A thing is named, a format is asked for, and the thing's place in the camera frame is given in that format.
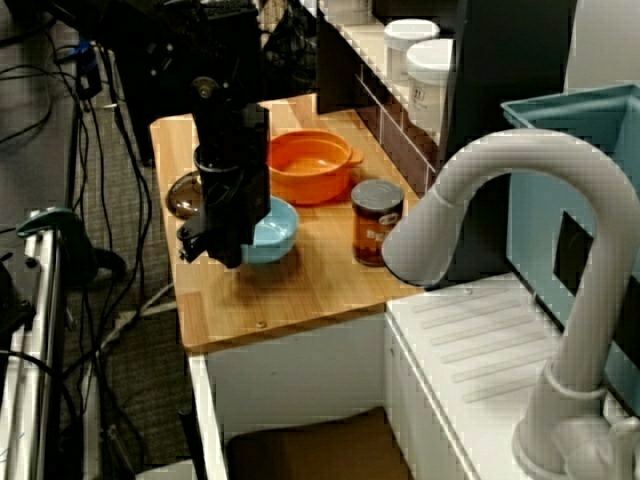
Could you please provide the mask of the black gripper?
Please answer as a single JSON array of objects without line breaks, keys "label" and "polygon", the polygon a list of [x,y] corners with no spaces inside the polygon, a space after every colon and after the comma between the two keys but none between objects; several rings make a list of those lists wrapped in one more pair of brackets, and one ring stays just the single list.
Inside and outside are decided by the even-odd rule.
[{"label": "black gripper", "polygon": [[269,169],[264,163],[230,168],[198,166],[200,208],[177,231],[179,258],[192,263],[202,253],[226,268],[242,264],[256,225],[270,212]]}]

